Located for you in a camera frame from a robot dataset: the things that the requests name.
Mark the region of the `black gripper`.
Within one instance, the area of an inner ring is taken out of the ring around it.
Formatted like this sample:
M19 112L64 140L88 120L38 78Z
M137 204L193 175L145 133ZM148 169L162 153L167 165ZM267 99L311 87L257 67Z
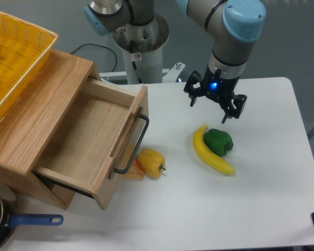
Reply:
M205 96L205 92L207 92L207 98L220 104L224 111L225 115L222 119L222 124L224 124L227 119L240 118L247 101L247 96L244 94L236 95L234 93L240 76L226 79L222 78L221 74L216 75L216 71L219 70L211 71L207 66L203 80L198 71L193 71L189 76L183 91L187 93L188 97L191 99L190 107L195 105L198 97Z

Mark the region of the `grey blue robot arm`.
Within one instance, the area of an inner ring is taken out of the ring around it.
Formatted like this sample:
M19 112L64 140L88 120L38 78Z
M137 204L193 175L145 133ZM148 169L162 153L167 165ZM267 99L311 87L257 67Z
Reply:
M206 97L220 105L224 119L239 118L247 97L234 90L262 33L261 1L178 1L182 11L214 38L204 75L194 71L184 91L194 104ZM153 1L91 1L84 13L94 31L112 34L121 48L129 84L162 80L162 48L169 39L166 20Z

